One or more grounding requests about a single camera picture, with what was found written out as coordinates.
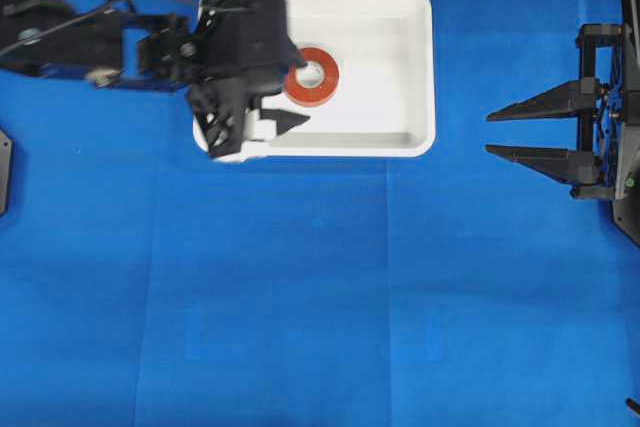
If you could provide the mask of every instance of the black mechanical frame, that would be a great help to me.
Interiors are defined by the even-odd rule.
[[[487,151],[572,185],[575,199],[610,202],[613,221],[640,245],[639,8],[640,0],[622,0],[622,24],[582,26],[576,40],[578,80],[487,117],[489,122],[575,117],[575,150],[487,145]],[[596,78],[601,48],[613,48],[609,83]]]

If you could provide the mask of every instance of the tape roll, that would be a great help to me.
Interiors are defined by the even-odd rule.
[[[333,57],[316,47],[300,49],[309,64],[306,68],[291,68],[285,81],[285,94],[303,107],[317,107],[333,97],[338,88],[340,70]]]

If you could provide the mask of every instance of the red tape roll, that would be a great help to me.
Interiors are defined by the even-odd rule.
[[[338,88],[340,71],[333,57],[324,50],[315,47],[300,49],[300,53],[307,62],[315,62],[324,71],[324,79],[315,87],[305,87],[296,76],[296,69],[291,68],[285,81],[285,93],[287,97],[303,107],[317,107],[329,101]]]

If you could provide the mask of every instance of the blue tablecloth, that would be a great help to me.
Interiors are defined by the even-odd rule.
[[[484,117],[575,78],[619,0],[431,1],[413,160],[212,164],[182,94],[0,75],[0,425],[634,425],[640,251],[483,152],[573,145]]]

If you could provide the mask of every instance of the white tray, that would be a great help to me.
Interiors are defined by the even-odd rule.
[[[433,40],[429,0],[287,0],[298,47],[329,52],[340,68],[334,97],[300,107],[284,94],[264,107],[311,116],[229,160],[271,155],[415,157],[434,142]],[[198,145],[206,144],[197,124]]]

